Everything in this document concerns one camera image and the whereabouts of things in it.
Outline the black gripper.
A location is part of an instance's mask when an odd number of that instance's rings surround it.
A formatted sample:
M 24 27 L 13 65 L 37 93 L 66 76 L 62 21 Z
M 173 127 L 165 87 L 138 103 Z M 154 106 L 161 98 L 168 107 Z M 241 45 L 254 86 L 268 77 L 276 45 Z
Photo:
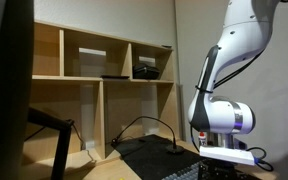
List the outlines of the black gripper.
M 198 165 L 198 180 L 239 180 L 239 175 L 230 162 L 204 159 Z

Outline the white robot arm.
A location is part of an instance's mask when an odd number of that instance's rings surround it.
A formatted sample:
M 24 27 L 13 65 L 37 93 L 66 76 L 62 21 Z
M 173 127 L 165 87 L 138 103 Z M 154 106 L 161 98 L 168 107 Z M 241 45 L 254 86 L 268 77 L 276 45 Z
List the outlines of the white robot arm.
M 208 52 L 196 91 L 188 110 L 192 128 L 221 135 L 222 145 L 199 146 L 198 180 L 247 180 L 237 164 L 258 166 L 271 172 L 273 166 L 249 149 L 234 147 L 235 134 L 250 133 L 256 123 L 253 110 L 246 104 L 215 96 L 213 90 L 244 69 L 239 68 L 223 79 L 217 78 L 225 67 L 237 62 L 254 62 L 265 50 L 273 31 L 279 2 L 286 0 L 230 0 L 220 40 Z

